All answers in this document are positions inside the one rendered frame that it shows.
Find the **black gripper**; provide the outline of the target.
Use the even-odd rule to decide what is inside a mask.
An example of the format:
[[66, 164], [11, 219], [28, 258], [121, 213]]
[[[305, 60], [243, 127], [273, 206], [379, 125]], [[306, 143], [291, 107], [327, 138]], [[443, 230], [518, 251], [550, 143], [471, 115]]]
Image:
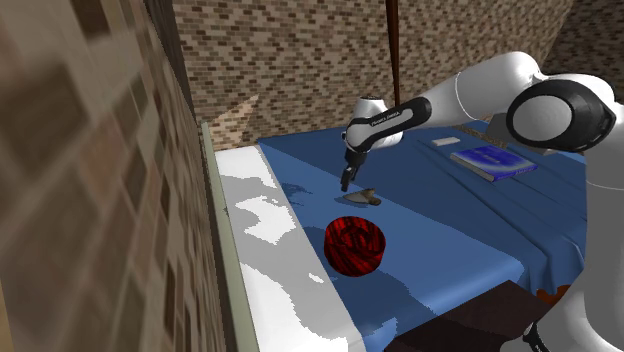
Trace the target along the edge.
[[341, 190], [347, 192], [349, 185], [355, 180], [359, 168], [366, 161], [367, 152], [356, 152], [351, 149], [347, 149], [345, 152], [345, 160], [347, 167], [343, 170], [341, 176]]

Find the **grey brown flat object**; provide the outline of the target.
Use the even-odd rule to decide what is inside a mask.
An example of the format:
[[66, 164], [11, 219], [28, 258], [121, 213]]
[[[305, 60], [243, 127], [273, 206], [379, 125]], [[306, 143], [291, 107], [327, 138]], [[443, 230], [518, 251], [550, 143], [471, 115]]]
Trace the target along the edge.
[[368, 188], [360, 191], [352, 192], [345, 194], [343, 196], [344, 199], [350, 202], [358, 203], [358, 204], [368, 204], [372, 206], [379, 206], [381, 204], [381, 200], [375, 196], [375, 189]]

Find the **red patterned bowl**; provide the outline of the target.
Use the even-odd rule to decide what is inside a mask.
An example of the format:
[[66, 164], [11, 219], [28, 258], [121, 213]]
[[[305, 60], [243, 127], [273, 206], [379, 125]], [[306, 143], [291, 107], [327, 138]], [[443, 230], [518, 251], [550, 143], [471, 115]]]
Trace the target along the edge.
[[361, 277], [381, 264], [386, 238], [369, 220], [344, 216], [333, 220], [325, 230], [324, 255], [330, 266], [349, 277]]

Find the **bed with blue cover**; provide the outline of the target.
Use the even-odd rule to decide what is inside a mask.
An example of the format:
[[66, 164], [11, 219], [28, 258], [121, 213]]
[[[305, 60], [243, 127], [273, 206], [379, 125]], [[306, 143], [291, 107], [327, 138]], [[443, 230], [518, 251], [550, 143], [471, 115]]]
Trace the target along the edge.
[[[556, 291], [580, 273], [585, 250], [585, 165], [528, 153], [532, 172], [490, 183], [435, 140], [407, 133], [373, 152], [355, 182], [380, 204], [340, 189], [336, 128], [219, 151], [216, 164], [261, 352], [383, 352], [397, 336], [504, 283]], [[329, 263], [329, 225], [372, 222], [385, 249], [372, 272]]]

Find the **blue book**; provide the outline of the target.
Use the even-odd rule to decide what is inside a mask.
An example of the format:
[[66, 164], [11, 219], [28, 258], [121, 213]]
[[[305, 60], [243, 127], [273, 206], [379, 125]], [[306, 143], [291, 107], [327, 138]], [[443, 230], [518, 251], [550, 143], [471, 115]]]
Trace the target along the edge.
[[537, 164], [493, 145], [453, 152], [450, 159], [489, 182], [535, 171], [538, 168]]

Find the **dark brown wooden post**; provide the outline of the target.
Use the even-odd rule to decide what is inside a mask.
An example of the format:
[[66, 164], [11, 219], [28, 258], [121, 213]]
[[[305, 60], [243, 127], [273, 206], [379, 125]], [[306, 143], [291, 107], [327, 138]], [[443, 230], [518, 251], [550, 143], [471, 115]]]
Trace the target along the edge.
[[394, 104], [400, 104], [398, 0], [385, 0], [387, 33], [393, 78]]

